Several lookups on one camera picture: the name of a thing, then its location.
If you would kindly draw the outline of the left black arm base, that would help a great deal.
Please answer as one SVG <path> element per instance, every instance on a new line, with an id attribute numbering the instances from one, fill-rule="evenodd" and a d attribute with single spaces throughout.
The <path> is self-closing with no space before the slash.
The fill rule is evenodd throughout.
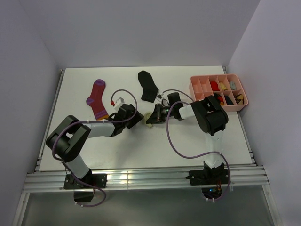
<path id="1" fill-rule="evenodd" d="M 73 190 L 73 199 L 76 205 L 82 208 L 92 208 L 99 206 L 106 200 L 107 194 L 103 190 L 106 188 L 107 174 L 88 173 L 83 178 L 77 178 L 73 173 L 65 176 L 64 190 Z M 95 192 L 103 194 L 102 199 L 95 204 L 89 204 L 94 198 Z"/>

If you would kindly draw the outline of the pale yellow sock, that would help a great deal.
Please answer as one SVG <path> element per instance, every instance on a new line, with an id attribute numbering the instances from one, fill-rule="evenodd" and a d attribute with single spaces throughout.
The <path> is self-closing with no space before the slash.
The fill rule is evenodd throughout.
<path id="1" fill-rule="evenodd" d="M 145 114 L 144 114 L 144 124 L 148 127 L 148 128 L 152 128 L 153 127 L 153 125 L 151 124 L 151 123 L 146 123 L 146 121 L 150 118 L 150 116 L 151 116 L 151 112 L 146 112 Z"/>

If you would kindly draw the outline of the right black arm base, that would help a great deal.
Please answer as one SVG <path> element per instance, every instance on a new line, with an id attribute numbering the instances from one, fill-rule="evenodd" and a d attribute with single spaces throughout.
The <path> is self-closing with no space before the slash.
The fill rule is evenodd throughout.
<path id="1" fill-rule="evenodd" d="M 216 200 L 223 194 L 222 185 L 230 186 L 229 171 L 225 169 L 225 164 L 210 168 L 204 164 L 202 170 L 191 170 L 186 177 L 190 181 L 191 186 L 210 186 L 201 188 L 202 194 L 206 199 Z"/>

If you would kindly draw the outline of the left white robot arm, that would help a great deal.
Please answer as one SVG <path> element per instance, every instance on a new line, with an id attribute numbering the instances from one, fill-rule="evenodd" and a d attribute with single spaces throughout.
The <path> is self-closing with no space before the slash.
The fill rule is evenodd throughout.
<path id="1" fill-rule="evenodd" d="M 91 169 L 85 164 L 80 151 L 89 138 L 114 137 L 124 128 L 130 129 L 143 119 L 132 104 L 122 104 L 108 119 L 86 122 L 67 116 L 48 136 L 46 145 L 67 169 L 75 175 L 75 183 L 86 188 L 92 182 Z"/>

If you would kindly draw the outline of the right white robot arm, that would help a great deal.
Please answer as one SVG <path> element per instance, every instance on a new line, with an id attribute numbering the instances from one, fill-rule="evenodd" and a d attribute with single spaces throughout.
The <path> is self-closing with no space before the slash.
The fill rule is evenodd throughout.
<path id="1" fill-rule="evenodd" d="M 182 121 L 191 117 L 196 118 L 200 129 L 205 134 L 206 152 L 196 156 L 185 156 L 176 150 L 169 134 L 169 119 Z M 220 173 L 218 169 L 228 166 L 222 154 L 222 137 L 229 122 L 228 115 L 220 106 L 214 96 L 208 96 L 200 101 L 190 104 L 183 102 L 179 97 L 170 97 L 169 105 L 155 104 L 154 111 L 147 118 L 146 124 L 166 123 L 166 133 L 171 148 L 184 159 L 196 159 L 204 156 L 204 180 L 210 184 L 215 183 Z"/>

